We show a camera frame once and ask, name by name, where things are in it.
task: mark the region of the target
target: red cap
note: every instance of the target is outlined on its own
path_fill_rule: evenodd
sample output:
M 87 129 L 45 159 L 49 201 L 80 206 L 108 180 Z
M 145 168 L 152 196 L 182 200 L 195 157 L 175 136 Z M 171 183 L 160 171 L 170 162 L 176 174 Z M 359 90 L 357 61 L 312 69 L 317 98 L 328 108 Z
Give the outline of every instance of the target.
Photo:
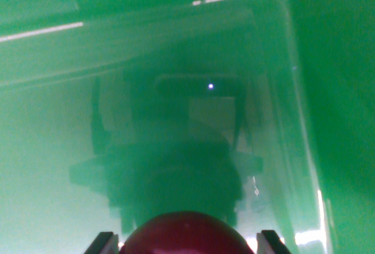
M 224 222 L 197 212 L 157 216 L 136 229 L 120 254 L 254 254 Z

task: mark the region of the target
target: red dome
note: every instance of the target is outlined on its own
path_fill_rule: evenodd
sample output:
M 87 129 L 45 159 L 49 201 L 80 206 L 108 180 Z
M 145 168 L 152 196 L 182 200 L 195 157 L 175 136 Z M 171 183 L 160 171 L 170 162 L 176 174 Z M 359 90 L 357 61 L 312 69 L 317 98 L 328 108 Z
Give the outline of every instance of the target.
M 224 222 L 197 212 L 157 216 L 135 230 L 120 254 L 253 254 Z

